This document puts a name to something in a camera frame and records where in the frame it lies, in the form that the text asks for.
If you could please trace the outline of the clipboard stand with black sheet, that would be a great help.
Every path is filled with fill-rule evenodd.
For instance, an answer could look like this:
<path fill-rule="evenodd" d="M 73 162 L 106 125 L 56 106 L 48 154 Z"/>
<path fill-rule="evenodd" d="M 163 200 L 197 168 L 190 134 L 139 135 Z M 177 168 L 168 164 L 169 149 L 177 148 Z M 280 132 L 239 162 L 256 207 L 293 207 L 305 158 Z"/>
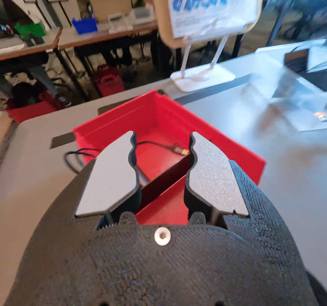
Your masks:
<path fill-rule="evenodd" d="M 27 25 L 33 20 L 12 0 L 1 0 L 0 24 L 14 29 L 18 23 Z"/>

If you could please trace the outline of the blue plastic bin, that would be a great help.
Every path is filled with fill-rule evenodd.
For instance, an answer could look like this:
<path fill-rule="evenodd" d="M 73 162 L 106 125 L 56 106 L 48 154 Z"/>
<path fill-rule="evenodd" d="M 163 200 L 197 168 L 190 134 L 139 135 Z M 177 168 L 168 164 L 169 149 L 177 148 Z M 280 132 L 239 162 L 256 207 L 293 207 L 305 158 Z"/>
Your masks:
<path fill-rule="evenodd" d="M 95 33 L 98 31 L 96 18 L 83 18 L 76 20 L 75 18 L 71 21 L 78 35 Z"/>

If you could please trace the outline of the long black tape strip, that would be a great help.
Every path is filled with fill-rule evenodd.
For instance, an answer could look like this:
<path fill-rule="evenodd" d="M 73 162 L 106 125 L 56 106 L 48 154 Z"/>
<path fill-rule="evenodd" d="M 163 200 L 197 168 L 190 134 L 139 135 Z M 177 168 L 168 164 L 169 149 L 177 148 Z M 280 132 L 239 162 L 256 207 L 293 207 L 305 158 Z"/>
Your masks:
<path fill-rule="evenodd" d="M 184 106 L 186 104 L 195 102 L 197 100 L 201 100 L 206 97 L 218 94 L 220 92 L 230 90 L 232 88 L 247 84 L 251 80 L 251 76 L 252 76 L 251 74 L 248 74 L 248 75 L 236 78 L 231 82 L 223 83 L 223 84 L 212 86 L 212 87 L 207 87 L 205 89 L 195 91 L 191 94 L 176 98 L 174 101 L 176 101 L 177 103 Z"/>

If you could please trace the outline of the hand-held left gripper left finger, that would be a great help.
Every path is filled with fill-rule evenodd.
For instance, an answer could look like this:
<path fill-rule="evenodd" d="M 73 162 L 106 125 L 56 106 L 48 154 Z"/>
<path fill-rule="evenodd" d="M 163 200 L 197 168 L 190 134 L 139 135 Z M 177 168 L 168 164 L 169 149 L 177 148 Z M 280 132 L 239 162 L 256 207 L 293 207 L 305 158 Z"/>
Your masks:
<path fill-rule="evenodd" d="M 136 132 L 128 131 L 100 152 L 81 195 L 76 217 L 112 213 L 119 207 L 134 212 L 140 206 L 136 147 Z"/>

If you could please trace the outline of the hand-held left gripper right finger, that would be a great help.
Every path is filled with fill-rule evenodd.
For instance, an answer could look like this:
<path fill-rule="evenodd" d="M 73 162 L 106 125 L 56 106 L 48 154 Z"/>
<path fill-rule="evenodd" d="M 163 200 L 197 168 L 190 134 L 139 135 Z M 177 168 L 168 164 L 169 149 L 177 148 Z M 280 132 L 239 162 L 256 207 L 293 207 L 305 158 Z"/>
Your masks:
<path fill-rule="evenodd" d="M 184 188 L 188 219 L 197 212 L 202 213 L 210 225 L 222 224 L 224 216 L 249 219 L 230 159 L 198 132 L 190 134 L 189 150 L 190 169 Z"/>

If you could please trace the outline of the wooden table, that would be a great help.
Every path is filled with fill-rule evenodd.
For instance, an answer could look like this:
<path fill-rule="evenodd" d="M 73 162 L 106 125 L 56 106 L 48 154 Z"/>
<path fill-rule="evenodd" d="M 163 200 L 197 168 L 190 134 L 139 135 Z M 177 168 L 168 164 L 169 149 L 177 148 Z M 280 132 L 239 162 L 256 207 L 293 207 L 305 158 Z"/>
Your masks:
<path fill-rule="evenodd" d="M 97 28 L 98 31 L 86 34 L 78 34 L 74 27 L 64 28 L 60 34 L 57 49 L 66 50 L 122 37 L 138 37 L 157 30 L 158 25 L 156 21 L 153 21 L 148 24 L 137 25 L 136 28 L 131 30 L 113 34 L 109 33 L 109 23 L 100 23 L 97 25 Z"/>
<path fill-rule="evenodd" d="M 79 92 L 81 98 L 85 102 L 88 102 L 90 100 L 88 95 L 83 90 L 80 82 L 78 81 L 76 75 L 73 73 L 71 67 L 68 65 L 66 59 L 63 57 L 63 55 L 59 51 L 59 38 L 62 34 L 62 30 L 63 29 L 59 28 L 59 27 L 56 27 L 51 30 L 47 30 L 46 36 L 43 38 L 43 40 L 44 40 L 43 44 L 34 45 L 31 47 L 24 45 L 24 47 L 19 50 L 7 51 L 5 53 L 1 53 L 0 60 L 4 61 L 4 60 L 8 60 L 8 59 L 18 58 L 21 56 L 33 55 L 36 53 L 52 50 L 55 53 L 56 57 L 58 58 L 60 64 L 63 66 L 66 74 L 69 76 L 72 83 L 74 84 L 74 87 Z"/>

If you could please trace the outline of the red bag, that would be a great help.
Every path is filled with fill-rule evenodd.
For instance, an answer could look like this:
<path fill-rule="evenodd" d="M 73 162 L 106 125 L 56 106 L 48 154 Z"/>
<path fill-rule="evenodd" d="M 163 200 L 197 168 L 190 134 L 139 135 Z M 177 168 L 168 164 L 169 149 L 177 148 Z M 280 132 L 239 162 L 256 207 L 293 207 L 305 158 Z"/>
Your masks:
<path fill-rule="evenodd" d="M 12 99 L 8 99 L 5 111 L 16 123 L 43 116 L 63 109 L 62 104 L 47 91 L 39 94 L 40 102 L 29 106 L 17 108 Z"/>
<path fill-rule="evenodd" d="M 125 84 L 117 67 L 101 64 L 97 67 L 93 78 L 103 97 L 125 91 Z"/>

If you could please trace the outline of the red plastic bin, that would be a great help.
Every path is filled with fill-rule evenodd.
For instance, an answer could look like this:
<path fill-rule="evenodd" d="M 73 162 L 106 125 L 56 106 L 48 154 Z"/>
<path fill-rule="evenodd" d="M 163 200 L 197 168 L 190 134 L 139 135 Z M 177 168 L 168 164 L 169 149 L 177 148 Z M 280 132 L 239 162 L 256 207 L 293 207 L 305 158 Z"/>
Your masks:
<path fill-rule="evenodd" d="M 189 149 L 190 133 L 198 132 L 235 161 L 254 183 L 259 184 L 266 161 L 241 146 L 177 102 L 156 91 L 128 100 L 75 128 L 79 148 L 103 150 L 128 131 L 136 132 L 137 142 L 178 144 Z M 150 181 L 184 156 L 155 145 L 139 145 L 137 167 Z M 183 200 L 185 177 L 163 192 L 136 214 L 141 225 L 185 225 L 188 209 Z"/>

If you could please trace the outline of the clear plastic bin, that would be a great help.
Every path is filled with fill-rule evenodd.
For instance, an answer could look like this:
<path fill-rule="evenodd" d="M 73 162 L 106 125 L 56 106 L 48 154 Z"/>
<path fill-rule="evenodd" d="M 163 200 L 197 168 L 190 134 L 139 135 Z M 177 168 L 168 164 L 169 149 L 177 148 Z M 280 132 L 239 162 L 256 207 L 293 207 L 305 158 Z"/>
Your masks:
<path fill-rule="evenodd" d="M 312 46 L 326 46 L 326 38 L 259 48 L 254 54 L 254 87 L 298 132 L 327 128 L 327 92 L 284 65 L 285 54 Z"/>

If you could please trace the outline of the green plastic bin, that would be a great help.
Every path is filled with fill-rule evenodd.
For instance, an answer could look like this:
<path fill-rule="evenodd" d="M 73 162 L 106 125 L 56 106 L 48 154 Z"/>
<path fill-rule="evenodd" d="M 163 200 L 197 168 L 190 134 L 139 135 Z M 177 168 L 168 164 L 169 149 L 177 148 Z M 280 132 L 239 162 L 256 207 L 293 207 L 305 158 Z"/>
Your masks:
<path fill-rule="evenodd" d="M 24 39 L 30 39 L 30 36 L 43 37 L 47 35 L 42 22 L 30 24 L 17 23 L 14 29 Z"/>

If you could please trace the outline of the plain wooden clipboard stand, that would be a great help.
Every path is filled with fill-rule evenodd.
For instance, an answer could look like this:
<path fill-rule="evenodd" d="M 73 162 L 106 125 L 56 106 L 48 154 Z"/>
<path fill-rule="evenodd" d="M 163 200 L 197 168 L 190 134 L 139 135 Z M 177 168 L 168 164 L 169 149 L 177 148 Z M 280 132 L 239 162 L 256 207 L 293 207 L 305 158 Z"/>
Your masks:
<path fill-rule="evenodd" d="M 115 34 L 133 29 L 129 19 L 131 0 L 90 0 L 94 18 L 100 25 L 106 25 L 109 33 Z"/>

